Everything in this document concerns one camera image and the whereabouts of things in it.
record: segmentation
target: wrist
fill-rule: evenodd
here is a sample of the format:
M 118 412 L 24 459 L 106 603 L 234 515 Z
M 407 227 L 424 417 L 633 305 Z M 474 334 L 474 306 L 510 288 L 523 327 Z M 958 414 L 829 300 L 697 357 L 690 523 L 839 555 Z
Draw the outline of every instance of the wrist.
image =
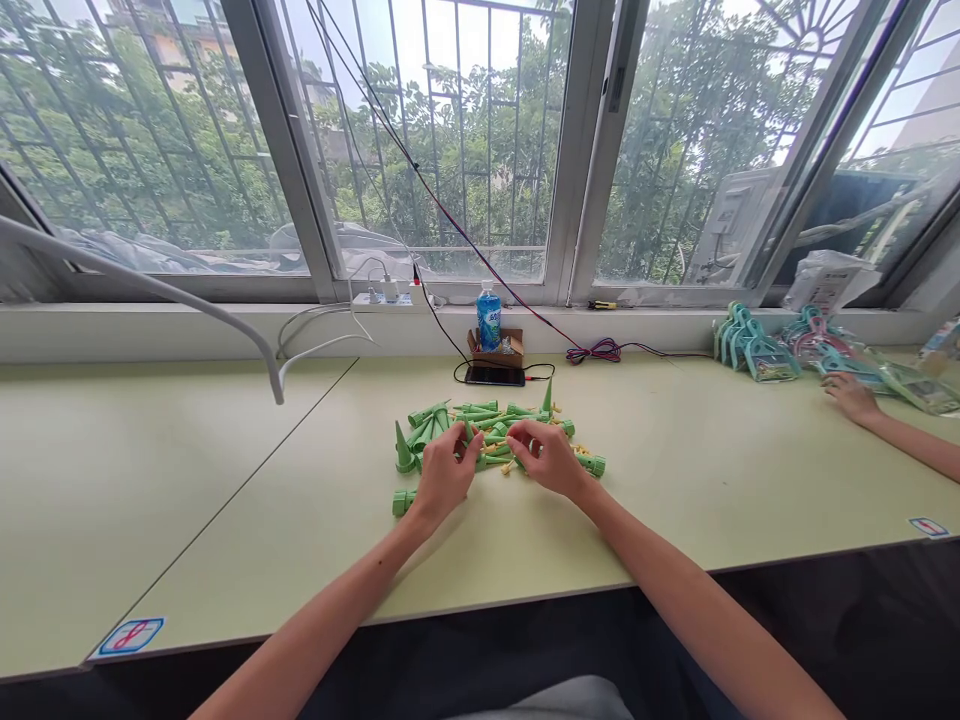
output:
M 878 425 L 882 425 L 887 419 L 887 414 L 880 408 L 862 413 L 853 418 L 853 421 L 862 428 L 873 430 Z
M 418 543 L 425 543 L 436 532 L 440 523 L 428 513 L 418 511 L 414 503 L 406 515 L 397 524 L 397 530 L 403 532 Z
M 600 482 L 581 468 L 579 481 L 576 483 L 573 492 L 567 497 L 583 512 L 589 514 L 587 511 L 590 506 L 605 492 Z

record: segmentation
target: power strip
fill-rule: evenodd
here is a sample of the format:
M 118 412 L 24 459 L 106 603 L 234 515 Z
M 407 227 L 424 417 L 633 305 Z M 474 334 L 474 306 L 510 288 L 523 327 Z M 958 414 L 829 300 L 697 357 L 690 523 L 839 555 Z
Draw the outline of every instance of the power strip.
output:
M 370 302 L 370 293 L 360 293 L 353 299 L 354 312 L 385 312 L 385 313 L 428 313 L 430 308 L 421 301 L 416 303 L 412 300 L 410 293 L 400 293 L 396 300 L 388 301 L 383 293 L 376 293 L 379 302 Z

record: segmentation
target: blue and white sticker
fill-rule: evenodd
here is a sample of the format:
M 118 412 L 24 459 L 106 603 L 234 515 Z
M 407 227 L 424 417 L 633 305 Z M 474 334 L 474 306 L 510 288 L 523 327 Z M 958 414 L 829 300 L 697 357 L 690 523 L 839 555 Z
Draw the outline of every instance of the blue and white sticker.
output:
M 140 652 L 157 636 L 164 622 L 166 618 L 128 620 L 110 633 L 92 657 L 132 655 Z
M 910 518 L 910 524 L 924 535 L 933 538 L 949 537 L 950 531 L 940 523 L 935 523 L 930 518 Z

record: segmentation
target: fingers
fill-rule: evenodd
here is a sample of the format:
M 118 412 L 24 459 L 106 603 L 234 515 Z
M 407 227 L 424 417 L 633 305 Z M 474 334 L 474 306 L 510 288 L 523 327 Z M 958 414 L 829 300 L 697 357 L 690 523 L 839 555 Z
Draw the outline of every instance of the fingers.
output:
M 847 383 L 857 384 L 859 381 L 850 373 L 827 373 L 823 376 L 823 382 L 820 383 L 821 387 L 826 387 L 827 385 L 836 385 L 837 387 L 843 387 Z
M 467 445 L 467 449 L 463 454 L 463 459 L 460 461 L 460 464 L 466 463 L 469 467 L 473 467 L 477 464 L 477 458 L 480 457 L 480 450 L 483 449 L 483 433 L 477 433 L 473 436 L 473 440 L 470 441 L 470 444 Z
M 517 440 L 515 437 L 507 435 L 507 445 L 510 446 L 510 450 L 513 451 L 513 454 L 517 456 L 517 459 L 520 460 L 520 462 L 522 462 L 526 468 L 530 468 L 531 463 L 536 462 L 538 459 L 533 456 L 530 450 L 527 449 L 526 445 Z
M 518 423 L 514 423 L 513 426 L 507 431 L 507 437 L 513 437 L 521 440 L 522 438 L 529 436 L 543 441 L 550 436 L 553 427 L 553 425 L 546 425 L 544 423 L 537 422 L 536 420 L 521 420 Z
M 431 445 L 436 445 L 437 447 L 441 447 L 444 450 L 449 450 L 450 452 L 453 452 L 453 448 L 457 444 L 457 440 L 459 440 L 461 437 L 462 438 L 467 437 L 466 431 L 463 428 L 462 420 L 455 422 L 453 425 L 451 425 L 450 428 L 445 430 L 440 435 L 440 437 L 438 437 L 436 440 L 434 440 L 431 443 Z

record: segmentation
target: dark floor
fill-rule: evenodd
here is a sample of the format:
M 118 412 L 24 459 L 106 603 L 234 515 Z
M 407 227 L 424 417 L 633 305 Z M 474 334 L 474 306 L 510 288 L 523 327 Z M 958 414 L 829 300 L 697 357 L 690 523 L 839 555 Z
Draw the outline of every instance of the dark floor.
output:
M 960 543 L 717 579 L 849 718 L 960 717 Z M 629 644 L 633 636 L 621 631 L 648 615 L 652 609 L 632 589 L 362 628 L 321 684 L 310 716 L 442 718 L 502 707 L 588 672 L 609 677 L 628 700 L 635 670 L 602 655 L 612 642 Z M 255 649 L 145 658 L 0 685 L 0 719 L 184 718 Z M 482 700 L 469 697 L 471 687 L 483 690 Z M 390 710 L 397 707 L 404 710 Z

